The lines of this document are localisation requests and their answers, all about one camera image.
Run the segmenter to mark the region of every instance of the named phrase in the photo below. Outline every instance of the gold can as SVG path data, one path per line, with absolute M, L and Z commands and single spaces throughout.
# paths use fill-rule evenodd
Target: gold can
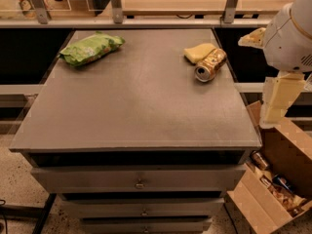
M 222 49 L 212 50 L 203 60 L 197 62 L 195 77 L 201 82 L 215 78 L 217 72 L 226 62 L 226 53 Z

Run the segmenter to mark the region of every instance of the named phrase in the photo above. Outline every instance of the sponge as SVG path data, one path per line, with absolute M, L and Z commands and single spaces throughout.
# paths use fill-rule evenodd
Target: sponge
M 190 49 L 184 49 L 184 55 L 193 63 L 204 59 L 216 46 L 211 43 L 203 43 Z

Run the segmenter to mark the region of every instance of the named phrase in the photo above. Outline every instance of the gray countertop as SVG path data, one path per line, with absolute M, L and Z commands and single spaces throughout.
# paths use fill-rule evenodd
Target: gray countertop
M 58 60 L 11 145 L 13 151 L 260 147 L 225 64 L 203 84 L 183 49 L 210 29 L 105 30 L 115 53 L 75 69 Z M 93 31 L 76 31 L 71 42 Z

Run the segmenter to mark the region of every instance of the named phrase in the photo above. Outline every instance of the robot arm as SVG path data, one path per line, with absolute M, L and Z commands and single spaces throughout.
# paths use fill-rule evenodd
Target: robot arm
M 269 65 L 280 70 L 266 78 L 260 127 L 272 128 L 300 95 L 303 72 L 312 71 L 312 0 L 286 5 L 267 25 L 240 39 L 240 46 L 263 49 Z

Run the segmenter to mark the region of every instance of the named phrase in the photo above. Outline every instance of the snack bag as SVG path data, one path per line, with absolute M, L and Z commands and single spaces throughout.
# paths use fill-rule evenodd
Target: snack bag
M 68 45 L 60 51 L 58 57 L 72 66 L 81 66 L 117 50 L 124 43 L 125 40 L 120 36 L 97 31 L 92 36 Z

